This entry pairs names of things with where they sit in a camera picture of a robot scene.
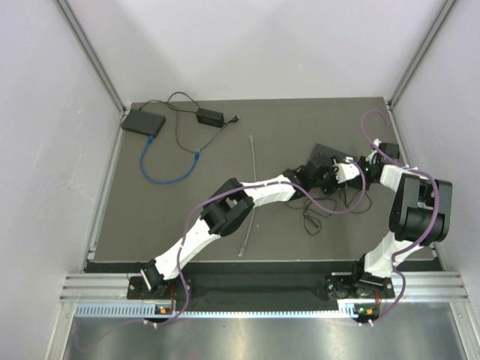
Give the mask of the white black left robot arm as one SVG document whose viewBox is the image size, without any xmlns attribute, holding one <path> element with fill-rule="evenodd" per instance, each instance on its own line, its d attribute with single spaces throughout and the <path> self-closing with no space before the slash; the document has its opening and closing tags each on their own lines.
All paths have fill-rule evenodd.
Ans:
<svg viewBox="0 0 480 360">
<path fill-rule="evenodd" d="M 341 186 L 338 167 L 315 170 L 284 171 L 277 177 L 252 183 L 237 178 L 227 180 L 211 198 L 193 210 L 198 215 L 192 222 L 188 217 L 184 235 L 166 252 L 147 263 L 140 273 L 144 288 L 154 297 L 165 296 L 170 280 L 203 248 L 222 237 L 233 234 L 257 207 L 270 203 L 285 203 L 304 197 L 314 189 L 335 191 Z"/>
</svg>

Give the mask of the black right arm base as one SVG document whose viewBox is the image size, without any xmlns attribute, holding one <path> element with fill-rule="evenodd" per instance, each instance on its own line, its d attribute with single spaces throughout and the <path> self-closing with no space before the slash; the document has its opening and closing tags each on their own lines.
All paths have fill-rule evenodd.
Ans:
<svg viewBox="0 0 480 360">
<path fill-rule="evenodd" d="M 325 278 L 326 290 L 330 298 L 341 299 L 373 299 L 380 295 L 381 299 L 393 299 L 395 291 L 390 277 L 374 277 L 370 274 L 354 277 L 347 275 L 329 275 Z"/>
</svg>

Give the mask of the black network switch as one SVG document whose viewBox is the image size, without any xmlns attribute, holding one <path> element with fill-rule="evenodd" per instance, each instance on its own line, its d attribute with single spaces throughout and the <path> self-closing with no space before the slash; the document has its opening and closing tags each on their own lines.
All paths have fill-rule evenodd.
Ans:
<svg viewBox="0 0 480 360">
<path fill-rule="evenodd" d="M 121 123 L 121 129 L 156 138 L 165 123 L 163 115 L 132 109 Z"/>
<path fill-rule="evenodd" d="M 345 163 L 347 158 L 353 158 L 353 156 L 327 145 L 316 143 L 310 153 L 308 162 L 321 167 L 333 167 L 336 164 Z"/>
</svg>

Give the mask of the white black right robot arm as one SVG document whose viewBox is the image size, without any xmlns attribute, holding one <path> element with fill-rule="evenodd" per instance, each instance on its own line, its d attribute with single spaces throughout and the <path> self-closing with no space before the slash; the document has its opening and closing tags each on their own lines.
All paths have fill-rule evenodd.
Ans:
<svg viewBox="0 0 480 360">
<path fill-rule="evenodd" d="M 392 273 L 409 255 L 442 242 L 449 232 L 453 184 L 407 166 L 387 164 L 378 151 L 359 158 L 366 186 L 379 183 L 395 192 L 388 219 L 389 231 L 379 245 L 364 254 L 349 279 L 361 297 L 384 290 Z"/>
</svg>

